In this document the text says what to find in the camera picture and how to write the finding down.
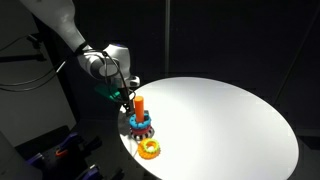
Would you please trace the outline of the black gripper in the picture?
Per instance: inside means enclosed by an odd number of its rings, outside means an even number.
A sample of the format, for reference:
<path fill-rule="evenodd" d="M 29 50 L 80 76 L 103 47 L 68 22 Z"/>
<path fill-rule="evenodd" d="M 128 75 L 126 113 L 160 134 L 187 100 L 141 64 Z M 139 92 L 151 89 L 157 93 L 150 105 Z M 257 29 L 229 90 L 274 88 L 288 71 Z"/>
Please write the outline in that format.
<path fill-rule="evenodd" d="M 135 98 L 136 93 L 130 88 L 121 88 L 120 94 L 123 101 L 125 102 L 126 116 L 131 116 L 133 112 L 131 106 L 133 105 L 133 99 Z"/>

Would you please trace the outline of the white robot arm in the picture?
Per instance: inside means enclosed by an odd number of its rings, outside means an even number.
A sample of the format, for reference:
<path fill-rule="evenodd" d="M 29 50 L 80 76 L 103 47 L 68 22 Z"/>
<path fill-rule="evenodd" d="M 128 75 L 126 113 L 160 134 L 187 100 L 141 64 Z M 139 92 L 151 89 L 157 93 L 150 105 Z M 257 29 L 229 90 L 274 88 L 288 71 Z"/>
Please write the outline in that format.
<path fill-rule="evenodd" d="M 107 84 L 109 94 L 123 105 L 127 116 L 134 113 L 131 87 L 138 87 L 140 78 L 130 73 L 131 59 L 127 47 L 109 44 L 103 50 L 93 49 L 75 25 L 72 0 L 19 1 L 64 40 L 86 73 Z"/>

